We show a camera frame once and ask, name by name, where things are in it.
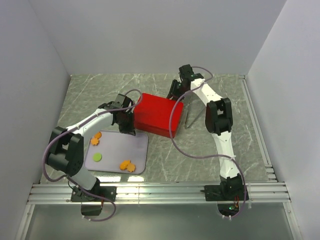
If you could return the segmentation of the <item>metal tongs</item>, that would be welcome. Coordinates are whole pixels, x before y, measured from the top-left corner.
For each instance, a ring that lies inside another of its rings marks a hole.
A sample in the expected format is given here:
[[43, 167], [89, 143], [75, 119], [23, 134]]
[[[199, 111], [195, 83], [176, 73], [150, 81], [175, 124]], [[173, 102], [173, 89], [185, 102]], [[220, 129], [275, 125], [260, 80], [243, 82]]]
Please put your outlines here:
[[189, 104], [186, 109], [184, 128], [190, 129], [193, 125], [200, 122], [205, 116], [205, 105], [199, 97], [193, 95], [189, 98]]

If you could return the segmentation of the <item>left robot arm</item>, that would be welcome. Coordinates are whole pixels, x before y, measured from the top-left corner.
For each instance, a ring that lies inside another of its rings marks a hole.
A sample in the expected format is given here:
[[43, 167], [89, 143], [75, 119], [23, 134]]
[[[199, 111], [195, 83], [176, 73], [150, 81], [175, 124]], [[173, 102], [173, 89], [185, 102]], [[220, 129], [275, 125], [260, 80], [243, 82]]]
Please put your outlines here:
[[66, 177], [89, 201], [97, 200], [101, 194], [100, 181], [84, 166], [85, 142], [114, 124], [118, 125], [120, 133], [134, 136], [132, 108], [135, 106], [131, 98], [119, 93], [114, 101], [101, 104], [80, 122], [67, 128], [54, 128], [42, 158], [45, 178], [57, 182]]

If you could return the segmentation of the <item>red cookie box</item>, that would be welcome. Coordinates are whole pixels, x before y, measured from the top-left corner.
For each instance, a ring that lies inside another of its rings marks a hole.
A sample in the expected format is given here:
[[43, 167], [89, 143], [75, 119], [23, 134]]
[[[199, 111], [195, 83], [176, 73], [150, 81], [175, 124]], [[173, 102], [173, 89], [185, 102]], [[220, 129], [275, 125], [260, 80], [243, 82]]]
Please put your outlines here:
[[165, 122], [162, 125], [159, 125], [159, 124], [152, 125], [152, 124], [145, 124], [142, 122], [135, 122], [134, 127], [138, 130], [142, 130], [148, 133], [170, 138], [169, 122]]

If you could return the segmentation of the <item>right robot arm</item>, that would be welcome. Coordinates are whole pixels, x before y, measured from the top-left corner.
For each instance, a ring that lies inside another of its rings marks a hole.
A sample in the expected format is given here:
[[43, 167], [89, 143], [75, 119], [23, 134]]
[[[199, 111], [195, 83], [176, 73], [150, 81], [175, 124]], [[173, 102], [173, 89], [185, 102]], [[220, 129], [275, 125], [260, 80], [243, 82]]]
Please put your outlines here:
[[[172, 120], [176, 107], [189, 94], [195, 94], [205, 106], [205, 127], [212, 135], [217, 154], [194, 156], [183, 152], [175, 143], [172, 133]], [[216, 93], [200, 73], [194, 73], [189, 64], [179, 68], [179, 80], [171, 83], [168, 99], [175, 100], [168, 124], [169, 137], [175, 148], [183, 155], [193, 159], [219, 158], [220, 165], [220, 195], [231, 200], [235, 196], [247, 194], [244, 174], [235, 160], [232, 145], [233, 112], [229, 98], [223, 98]]]

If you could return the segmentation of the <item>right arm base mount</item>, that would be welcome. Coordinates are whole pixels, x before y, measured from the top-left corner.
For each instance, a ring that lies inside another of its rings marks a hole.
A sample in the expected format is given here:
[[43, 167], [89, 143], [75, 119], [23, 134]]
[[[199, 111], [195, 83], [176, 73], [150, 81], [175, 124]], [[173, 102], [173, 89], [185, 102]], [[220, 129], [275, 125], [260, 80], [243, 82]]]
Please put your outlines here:
[[207, 202], [249, 200], [248, 192], [245, 193], [243, 185], [236, 188], [222, 185], [205, 185], [201, 192], [204, 193]]

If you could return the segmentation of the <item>red box lid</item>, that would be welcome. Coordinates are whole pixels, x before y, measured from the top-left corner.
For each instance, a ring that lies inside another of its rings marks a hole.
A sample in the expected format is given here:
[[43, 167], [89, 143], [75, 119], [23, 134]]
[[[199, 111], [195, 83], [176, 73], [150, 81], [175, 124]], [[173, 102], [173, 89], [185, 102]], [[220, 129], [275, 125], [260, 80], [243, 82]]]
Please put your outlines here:
[[[170, 115], [175, 103], [171, 99], [143, 93], [141, 103], [133, 110], [134, 126], [137, 122], [148, 125], [164, 125], [170, 121]], [[174, 137], [176, 135], [183, 107], [184, 104], [179, 102], [174, 110], [171, 119], [170, 136]]]

